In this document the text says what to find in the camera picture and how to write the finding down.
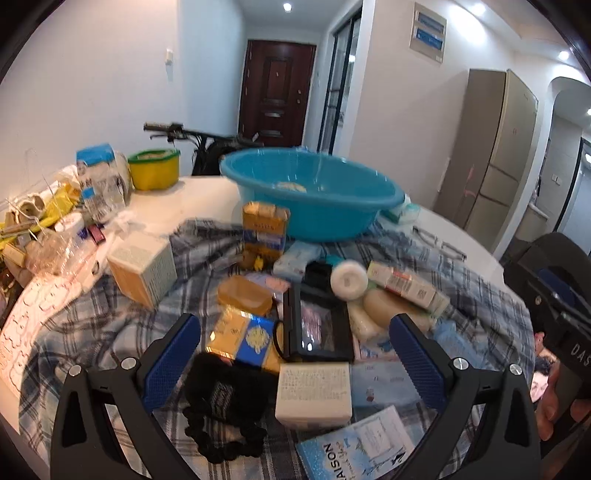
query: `finger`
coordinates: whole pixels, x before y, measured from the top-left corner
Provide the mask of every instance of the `finger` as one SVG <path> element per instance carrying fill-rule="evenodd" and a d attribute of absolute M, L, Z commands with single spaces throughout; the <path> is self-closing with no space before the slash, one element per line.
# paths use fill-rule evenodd
<path fill-rule="evenodd" d="M 591 412 L 591 400 L 575 400 L 570 406 L 570 415 L 574 421 L 583 421 Z"/>
<path fill-rule="evenodd" d="M 548 420 L 543 408 L 538 407 L 535 411 L 535 422 L 538 426 L 538 434 L 540 439 L 543 441 L 550 440 L 550 437 L 554 433 L 554 424 Z"/>
<path fill-rule="evenodd" d="M 556 395 L 553 385 L 548 385 L 548 388 L 546 388 L 544 396 L 540 400 L 538 410 L 540 410 L 540 413 L 543 413 L 549 421 L 554 420 L 554 417 L 558 412 L 558 396 Z"/>

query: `ceiling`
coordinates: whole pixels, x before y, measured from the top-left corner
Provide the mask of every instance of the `ceiling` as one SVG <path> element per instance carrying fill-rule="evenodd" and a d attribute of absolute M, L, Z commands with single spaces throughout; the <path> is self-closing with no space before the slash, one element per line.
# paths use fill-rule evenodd
<path fill-rule="evenodd" d="M 591 116 L 587 115 L 587 110 L 590 108 L 591 87 L 581 83 L 558 94 L 554 113 L 580 126 L 583 130 L 591 131 Z"/>
<path fill-rule="evenodd" d="M 246 21 L 260 27 L 324 31 L 343 6 L 343 0 L 236 0 Z M 285 13 L 283 4 L 293 9 Z"/>
<path fill-rule="evenodd" d="M 456 0 L 466 10 L 484 4 L 486 11 L 479 16 L 487 27 L 505 40 L 515 51 L 525 55 L 538 55 L 558 60 L 558 54 L 567 50 L 567 44 L 552 24 L 528 0 Z M 581 69 L 574 55 L 565 61 Z"/>

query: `green lid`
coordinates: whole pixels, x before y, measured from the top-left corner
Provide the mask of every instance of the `green lid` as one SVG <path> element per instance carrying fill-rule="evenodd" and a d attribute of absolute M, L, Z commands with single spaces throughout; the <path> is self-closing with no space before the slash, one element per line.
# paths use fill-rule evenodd
<path fill-rule="evenodd" d="M 129 163 L 154 163 L 158 161 L 170 160 L 179 157 L 180 150 L 144 150 L 136 153 L 128 160 Z"/>

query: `refrigerator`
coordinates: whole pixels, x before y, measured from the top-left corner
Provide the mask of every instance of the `refrigerator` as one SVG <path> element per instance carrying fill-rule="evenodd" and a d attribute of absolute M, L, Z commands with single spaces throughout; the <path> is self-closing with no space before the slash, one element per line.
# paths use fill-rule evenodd
<path fill-rule="evenodd" d="M 517 195 L 538 100 L 511 70 L 470 70 L 462 117 L 434 211 L 495 247 Z"/>

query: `bicycle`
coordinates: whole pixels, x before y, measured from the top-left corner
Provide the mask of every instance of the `bicycle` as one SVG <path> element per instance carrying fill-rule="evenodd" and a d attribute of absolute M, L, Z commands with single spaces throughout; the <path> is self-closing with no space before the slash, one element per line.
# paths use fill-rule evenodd
<path fill-rule="evenodd" d="M 191 176 L 219 176 L 220 162 L 224 156 L 239 150 L 247 148 L 262 148 L 265 145 L 253 140 L 247 140 L 240 135 L 221 136 L 194 130 L 186 130 L 183 124 L 172 123 L 163 124 L 144 124 L 145 132 L 156 132 L 150 135 L 150 139 L 166 138 L 168 143 L 174 144 L 176 141 L 188 141 L 195 145 L 193 152 L 193 172 Z"/>

